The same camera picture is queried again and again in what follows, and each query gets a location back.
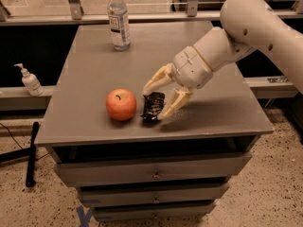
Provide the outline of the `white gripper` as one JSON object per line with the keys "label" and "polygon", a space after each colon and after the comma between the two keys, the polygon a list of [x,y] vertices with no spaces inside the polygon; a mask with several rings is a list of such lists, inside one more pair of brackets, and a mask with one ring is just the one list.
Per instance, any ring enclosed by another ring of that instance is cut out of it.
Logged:
{"label": "white gripper", "polygon": [[198,52],[192,46],[187,46],[174,57],[172,64],[168,63],[162,66],[152,76],[143,87],[142,94],[148,96],[157,89],[172,84],[174,81],[183,86],[174,88],[169,93],[164,108],[157,116],[159,120],[164,120],[183,108],[195,93],[194,89],[202,88],[212,77],[212,70]]}

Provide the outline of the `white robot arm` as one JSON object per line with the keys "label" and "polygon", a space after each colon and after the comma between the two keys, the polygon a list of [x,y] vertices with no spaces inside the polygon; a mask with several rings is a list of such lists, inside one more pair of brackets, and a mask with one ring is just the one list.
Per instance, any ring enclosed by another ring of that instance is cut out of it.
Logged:
{"label": "white robot arm", "polygon": [[194,92],[204,87],[223,66],[258,50],[299,91],[303,92],[303,34],[286,25],[264,0],[226,0],[220,26],[211,28],[198,42],[184,48],[172,62],[161,67],[144,86],[150,95],[173,82],[160,120],[181,109]]}

